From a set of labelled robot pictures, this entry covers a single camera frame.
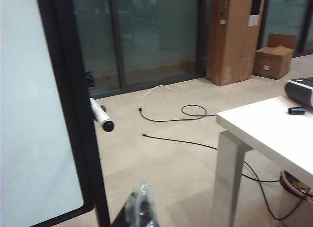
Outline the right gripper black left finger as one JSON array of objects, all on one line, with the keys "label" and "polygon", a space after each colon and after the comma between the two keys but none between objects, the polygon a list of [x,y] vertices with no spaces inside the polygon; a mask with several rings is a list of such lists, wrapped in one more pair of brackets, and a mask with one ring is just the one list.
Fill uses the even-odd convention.
[{"label": "right gripper black left finger", "polygon": [[134,219],[137,193],[132,192],[126,199],[123,207],[111,223],[111,227],[130,227]]}]

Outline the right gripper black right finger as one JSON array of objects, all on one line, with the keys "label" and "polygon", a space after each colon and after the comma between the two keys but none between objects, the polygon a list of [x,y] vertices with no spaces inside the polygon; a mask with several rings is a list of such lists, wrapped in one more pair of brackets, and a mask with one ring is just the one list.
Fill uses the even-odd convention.
[{"label": "right gripper black right finger", "polygon": [[153,196],[146,182],[141,182],[135,191],[133,227],[156,227]]}]

